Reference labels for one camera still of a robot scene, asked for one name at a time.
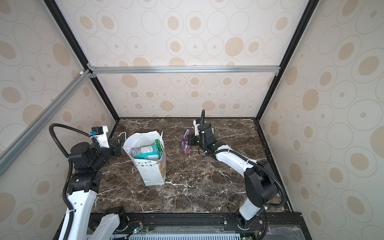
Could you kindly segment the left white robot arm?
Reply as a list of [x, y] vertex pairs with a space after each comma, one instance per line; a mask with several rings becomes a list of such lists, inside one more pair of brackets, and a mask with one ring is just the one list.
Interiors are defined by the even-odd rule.
[[97, 141], [82, 142], [71, 148], [70, 163], [75, 166], [76, 173], [70, 175], [69, 186], [64, 188], [67, 199], [67, 211], [60, 240], [84, 240], [91, 216], [91, 210], [100, 182], [103, 177], [101, 169], [107, 166], [110, 159], [122, 155], [122, 137], [109, 139], [109, 147], [102, 147]]

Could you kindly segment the teal snack bag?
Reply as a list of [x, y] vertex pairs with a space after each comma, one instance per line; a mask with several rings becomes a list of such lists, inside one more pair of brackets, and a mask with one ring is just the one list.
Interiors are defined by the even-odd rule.
[[161, 159], [161, 153], [157, 145], [132, 148], [131, 154], [134, 159], [139, 160], [158, 161]]

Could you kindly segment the white paper gift bag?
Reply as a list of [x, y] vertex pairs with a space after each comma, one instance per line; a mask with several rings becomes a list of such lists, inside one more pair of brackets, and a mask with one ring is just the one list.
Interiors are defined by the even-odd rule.
[[[155, 140], [161, 141], [164, 149], [163, 156], [158, 161], [134, 159], [131, 154], [132, 148], [140, 148], [155, 145]], [[159, 186], [165, 184], [167, 160], [166, 150], [163, 141], [163, 134], [157, 131], [148, 133], [135, 133], [127, 138], [123, 149], [128, 154], [135, 167], [139, 171], [146, 186]]]

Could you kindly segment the small purple snack bag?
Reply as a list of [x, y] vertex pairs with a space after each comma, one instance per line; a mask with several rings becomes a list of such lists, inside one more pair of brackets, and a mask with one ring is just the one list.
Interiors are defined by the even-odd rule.
[[185, 155], [187, 155], [189, 153], [189, 148], [190, 148], [189, 137], [190, 137], [190, 135], [191, 135], [190, 134], [190, 130], [189, 129], [185, 129], [185, 131], [183, 133], [183, 137], [182, 137], [181, 143], [180, 143], [180, 146], [183, 149]]

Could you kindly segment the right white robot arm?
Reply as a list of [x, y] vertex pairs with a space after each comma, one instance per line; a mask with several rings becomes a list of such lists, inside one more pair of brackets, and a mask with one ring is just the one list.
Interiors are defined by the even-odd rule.
[[188, 147], [197, 146], [204, 151], [205, 156], [211, 157], [228, 165], [238, 172], [245, 180], [247, 198], [238, 210], [239, 219], [250, 221], [259, 216], [268, 206], [281, 207], [285, 204], [285, 198], [281, 197], [279, 204], [269, 204], [268, 201], [277, 194], [283, 194], [283, 187], [278, 182], [268, 161], [252, 160], [233, 150], [222, 141], [216, 141], [212, 130], [191, 134], [186, 130], [183, 143]]

